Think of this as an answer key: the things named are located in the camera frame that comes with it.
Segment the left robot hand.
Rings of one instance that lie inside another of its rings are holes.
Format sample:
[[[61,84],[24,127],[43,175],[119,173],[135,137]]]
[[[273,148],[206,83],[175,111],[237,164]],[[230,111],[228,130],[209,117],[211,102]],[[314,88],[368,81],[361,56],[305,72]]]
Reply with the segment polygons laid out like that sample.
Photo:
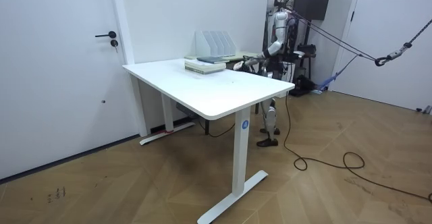
[[[248,73],[254,71],[249,65],[246,65],[245,61],[239,61],[236,64],[234,64],[233,70],[239,72],[248,72]]]

